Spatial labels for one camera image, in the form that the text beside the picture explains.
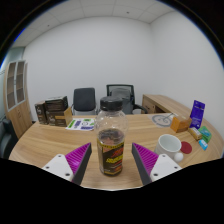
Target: wooden table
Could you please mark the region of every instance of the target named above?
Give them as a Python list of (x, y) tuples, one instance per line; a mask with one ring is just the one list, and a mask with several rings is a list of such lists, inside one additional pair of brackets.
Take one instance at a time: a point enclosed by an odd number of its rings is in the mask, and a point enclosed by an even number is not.
[[(170, 98), (160, 95), (148, 95), (157, 102), (158, 105), (168, 108), (167, 112), (174, 112), (178, 115), (190, 114), (190, 109), (173, 101)], [(103, 175), (99, 170), (98, 152), (96, 145), (96, 135), (94, 131), (71, 131), (64, 127), (41, 125), (39, 122), (33, 124), (28, 131), (20, 138), (13, 149), (10, 160), (31, 164), (42, 168), (56, 154), (66, 155), (70, 151), (85, 145), (92, 144), (92, 154), (90, 156), (85, 175), (81, 186), (93, 189), (130, 189), (142, 186), (142, 181), (131, 153), (132, 143), (137, 143), (143, 147), (154, 151), (158, 138), (162, 134), (177, 136), (180, 141), (187, 141), (192, 146), (190, 154), (184, 154), (184, 159), (179, 163), (182, 168), (207, 161), (219, 159), (222, 155), (224, 141), (216, 129), (203, 119), (205, 125), (212, 133), (212, 138), (208, 143), (208, 148), (204, 151), (199, 143), (188, 132), (175, 133), (171, 128), (159, 128), (147, 114), (127, 115), (129, 131), (125, 139), (123, 170), (116, 177)]]

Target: white wall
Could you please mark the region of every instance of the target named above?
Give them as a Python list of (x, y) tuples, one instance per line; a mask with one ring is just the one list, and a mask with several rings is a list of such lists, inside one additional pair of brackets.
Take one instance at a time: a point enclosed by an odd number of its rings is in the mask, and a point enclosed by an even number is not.
[(201, 31), (178, 12), (151, 25), (124, 18), (91, 18), (54, 28), (29, 44), (27, 85), (32, 119), (34, 104), (95, 87), (99, 105), (106, 84), (133, 84), (142, 94), (164, 94), (192, 108), (206, 104), (204, 117), (224, 138), (222, 64)]
[(172, 12), (151, 24), (155, 48), (155, 93), (192, 108), (205, 103), (204, 118), (224, 138), (224, 72), (205, 35), (186, 17)]
[(32, 119), (34, 104), (66, 95), (75, 88), (94, 87), (98, 108), (107, 84), (133, 84), (136, 103), (151, 93), (154, 53), (149, 24), (122, 18), (91, 18), (54, 28), (29, 44), (27, 87)]

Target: black office chair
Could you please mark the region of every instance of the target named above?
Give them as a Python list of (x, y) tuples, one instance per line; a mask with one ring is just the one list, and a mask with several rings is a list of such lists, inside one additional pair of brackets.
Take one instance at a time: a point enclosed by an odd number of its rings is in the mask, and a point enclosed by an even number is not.
[(74, 90), (73, 115), (96, 115), (97, 104), (94, 88), (78, 88)]
[(107, 87), (107, 96), (117, 96), (123, 100), (123, 112), (133, 114), (133, 110), (141, 109), (147, 114), (146, 108), (135, 104), (135, 92), (133, 85), (126, 84), (109, 84)]
[(0, 122), (0, 158), (8, 159), (17, 142), (12, 122), (4, 119)]

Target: glass jar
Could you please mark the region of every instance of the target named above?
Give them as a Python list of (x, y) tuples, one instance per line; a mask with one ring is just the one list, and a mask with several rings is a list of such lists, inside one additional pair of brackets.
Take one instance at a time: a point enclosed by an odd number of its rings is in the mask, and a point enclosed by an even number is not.
[(101, 111), (97, 115), (94, 131), (100, 170), (114, 176), (122, 171), (124, 140), (128, 130), (128, 120), (122, 112), (122, 99), (108, 96), (100, 100)]

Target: wooden cabinet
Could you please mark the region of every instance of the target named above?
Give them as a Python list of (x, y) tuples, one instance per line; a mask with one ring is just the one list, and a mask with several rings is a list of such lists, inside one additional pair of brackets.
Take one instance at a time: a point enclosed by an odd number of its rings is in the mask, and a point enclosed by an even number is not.
[(18, 138), (32, 125), (26, 96), (25, 66), (24, 60), (10, 62), (5, 70), (3, 86), (5, 115), (12, 121)]
[(159, 105), (157, 102), (152, 100), (149, 96), (143, 95), (142, 98), (142, 106), (146, 108), (149, 114), (155, 114), (155, 113), (167, 113), (168, 111), (164, 109), (161, 105)]

